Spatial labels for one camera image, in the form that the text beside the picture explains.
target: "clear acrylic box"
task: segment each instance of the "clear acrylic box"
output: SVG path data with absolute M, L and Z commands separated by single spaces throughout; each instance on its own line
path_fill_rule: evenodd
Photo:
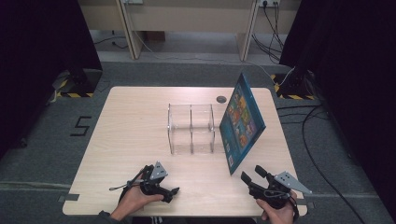
M 168 137 L 174 155 L 213 153 L 212 105 L 169 105 Z

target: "sleeve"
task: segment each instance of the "sleeve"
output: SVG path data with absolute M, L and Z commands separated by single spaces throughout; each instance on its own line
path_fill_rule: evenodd
M 121 224 L 121 222 L 111 218 L 109 213 L 102 211 L 96 216 L 92 224 Z

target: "desk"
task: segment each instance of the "desk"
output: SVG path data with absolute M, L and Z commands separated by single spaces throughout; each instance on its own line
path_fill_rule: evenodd
M 128 43 L 131 58 L 134 60 L 134 50 L 131 38 L 127 32 L 127 24 L 122 16 L 119 0 L 78 0 L 85 22 L 90 30 L 122 30 Z
M 135 216 L 256 217 L 262 210 L 248 194 L 240 179 L 242 171 L 253 181 L 267 186 L 254 172 L 256 164 L 273 175 L 289 171 L 296 176 L 271 92 L 253 88 L 267 128 L 244 161 L 230 175 L 223 152 L 219 122 L 226 105 L 217 103 L 220 95 L 229 98 L 233 88 L 115 87 L 106 99 L 70 194 L 77 201 L 66 201 L 64 213 L 71 216 L 96 215 L 114 210 L 121 189 L 145 165 L 160 161 L 169 176 L 161 183 L 166 189 L 180 187 L 170 203 L 151 203 Z M 168 104 L 212 104 L 214 108 L 215 153 L 172 155 L 167 135 Z M 297 192 L 298 198 L 303 194 Z M 299 205 L 300 214 L 306 206 Z
M 236 34 L 239 56 L 244 61 L 258 3 L 257 0 L 145 0 L 143 5 L 120 6 L 136 59 L 142 48 L 139 31 L 179 31 Z

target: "book cover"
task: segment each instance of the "book cover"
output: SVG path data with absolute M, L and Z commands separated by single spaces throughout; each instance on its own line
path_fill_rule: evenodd
M 219 129 L 232 175 L 265 129 L 244 74 L 236 82 Z

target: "black curtain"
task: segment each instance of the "black curtain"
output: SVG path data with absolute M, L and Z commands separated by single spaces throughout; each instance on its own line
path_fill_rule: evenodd
M 0 1 L 0 158 L 28 133 L 64 70 L 102 70 L 77 0 Z
M 303 0 L 280 63 L 315 73 L 346 148 L 396 220 L 394 8 L 391 0 Z

